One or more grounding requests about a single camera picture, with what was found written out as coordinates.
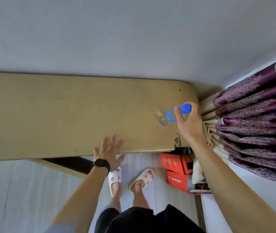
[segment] forearm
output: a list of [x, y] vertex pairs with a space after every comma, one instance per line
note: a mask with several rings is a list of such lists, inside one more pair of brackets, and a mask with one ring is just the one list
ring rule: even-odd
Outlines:
[[94, 166], [81, 186], [58, 213], [53, 224], [68, 224], [74, 226], [77, 232], [88, 232], [107, 174], [107, 168]]
[[276, 232], [276, 212], [246, 185], [204, 141], [191, 142], [227, 223], [236, 232]]

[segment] gray wall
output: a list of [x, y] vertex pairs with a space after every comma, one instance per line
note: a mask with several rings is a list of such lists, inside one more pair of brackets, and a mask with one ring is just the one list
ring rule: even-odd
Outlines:
[[200, 97], [276, 57], [276, 0], [0, 0], [0, 71], [178, 79]]

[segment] smartwatch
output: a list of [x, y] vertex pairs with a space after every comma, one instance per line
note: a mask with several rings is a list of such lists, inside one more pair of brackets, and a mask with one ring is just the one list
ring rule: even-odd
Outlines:
[[97, 159], [97, 160], [91, 165], [90, 170], [92, 170], [92, 168], [93, 168], [94, 166], [106, 167], [106, 168], [108, 169], [108, 174], [109, 174], [110, 169], [111, 169], [109, 162], [108, 162], [107, 160], [101, 159], [101, 158]]

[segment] white slipper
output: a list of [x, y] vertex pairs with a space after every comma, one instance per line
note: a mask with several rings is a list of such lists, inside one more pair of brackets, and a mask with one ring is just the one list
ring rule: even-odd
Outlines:
[[[151, 170], [153, 172], [153, 175], [154, 175], [153, 178], [152, 178], [151, 173], [148, 172], [149, 170]], [[148, 185], [150, 185], [150, 183], [152, 182], [152, 180], [154, 178], [155, 178], [155, 172], [150, 168], [146, 168], [139, 174], [139, 176], [136, 177], [135, 180], [132, 181], [132, 183], [128, 186], [128, 189], [131, 190], [131, 187], [133, 186], [133, 184], [135, 184], [139, 179], [144, 180], [144, 187], [143, 188], [145, 188]]]
[[116, 170], [109, 172], [108, 182], [109, 182], [110, 193], [111, 193], [111, 196], [113, 197], [112, 189], [111, 189], [112, 184], [114, 182], [122, 183], [122, 169], [121, 169], [121, 167], [118, 167]]

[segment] wooden table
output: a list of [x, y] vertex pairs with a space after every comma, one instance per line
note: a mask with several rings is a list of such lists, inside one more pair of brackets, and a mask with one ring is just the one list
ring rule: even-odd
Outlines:
[[0, 73], [0, 160], [93, 155], [104, 136], [125, 140], [122, 153], [188, 146], [159, 117], [185, 101], [186, 82]]

